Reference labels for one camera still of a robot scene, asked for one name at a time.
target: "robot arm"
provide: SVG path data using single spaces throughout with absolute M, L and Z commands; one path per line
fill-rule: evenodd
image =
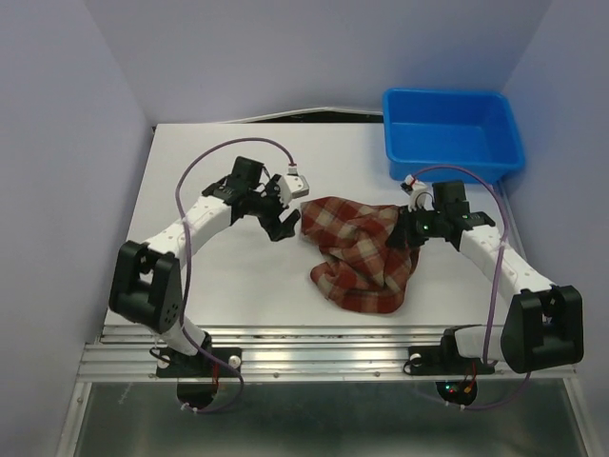
M 501 235 L 485 213 L 470 212 L 463 182 L 434 184 L 431 210 L 423 207 L 425 184 L 409 176 L 403 188 L 410 193 L 410 204 L 403 209 L 399 224 L 408 245 L 418 247 L 429 238 L 443 238 L 493 281 Z M 556 286 L 506 245 L 498 292 L 510 308 L 503 328 L 491 332 L 490 360 L 505 361 L 518 373 L 581 360 L 581 296 L 575 288 Z M 448 370 L 452 364 L 459 371 L 463 361 L 482 357 L 484 333 L 481 326 L 448 329 L 440 351 L 421 362 L 443 364 Z
M 292 199 L 308 194 L 308 184 L 295 168 L 290 168 L 288 174 L 274 175 L 262 190 L 257 190 L 264 168 L 260 162 L 238 157 L 227 177 L 203 191 L 186 215 L 191 255 L 246 215 L 258 218 L 271 241 L 294 236 L 300 212 L 295 209 L 283 221 L 279 216 Z M 173 350 L 193 356 L 197 348 L 187 340 L 179 321 L 184 306 L 180 270 L 186 256 L 186 235 L 180 219 L 144 243 L 127 241 L 119 250 L 109 307 L 158 334 Z M 208 335 L 186 317 L 184 327 L 197 344 L 208 340 Z

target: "checkered fabric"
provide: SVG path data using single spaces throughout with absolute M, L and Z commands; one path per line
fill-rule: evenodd
M 337 197 L 302 204 L 302 234 L 325 262 L 311 270 L 320 292 L 339 307 L 388 313 L 403 303 L 419 250 L 387 248 L 399 207 L 372 207 Z

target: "white tabletop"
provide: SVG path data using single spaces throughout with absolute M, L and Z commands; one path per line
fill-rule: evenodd
M 160 125 L 150 150 L 128 239 L 143 241 L 177 218 L 175 185 L 186 166 L 225 140 L 263 136 L 282 143 L 294 155 L 310 187 L 308 199 L 336 195 L 362 203 L 404 205 L 406 195 L 389 178 L 383 125 L 342 124 L 196 124 Z M 201 191 L 232 168 L 237 155 L 286 172 L 284 155 L 267 144 L 240 144 L 204 159 L 183 186 L 188 208 Z M 473 211 L 486 211 L 501 227 L 493 198 L 468 186 Z M 246 218 L 207 243 L 193 261 L 187 315 L 200 326 L 453 326 L 486 320 L 490 284 L 440 240 L 422 248 L 421 261 L 408 283 L 403 305 L 393 314 L 345 311 L 326 301 L 308 273 L 322 262 L 316 247 L 300 237 L 268 241 L 254 218 Z M 505 320 L 498 298 L 496 323 Z M 130 325 L 109 311 L 106 325 Z

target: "blue tray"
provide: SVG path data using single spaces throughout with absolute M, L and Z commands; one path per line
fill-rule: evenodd
M 524 166 L 524 152 L 507 99 L 491 91 L 390 89 L 383 97 L 389 174 L 407 174 L 440 164 L 458 165 L 488 183 Z M 429 171 L 428 182 L 461 179 L 454 170 Z

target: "white wall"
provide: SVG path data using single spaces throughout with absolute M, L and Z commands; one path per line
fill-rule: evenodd
M 609 2 L 555 0 L 505 93 L 527 168 L 508 182 L 530 262 L 583 295 L 589 407 L 609 449 Z
M 153 122 L 501 89 L 550 0 L 85 0 Z
M 53 455 L 149 142 L 81 0 L 0 5 L 0 453 Z

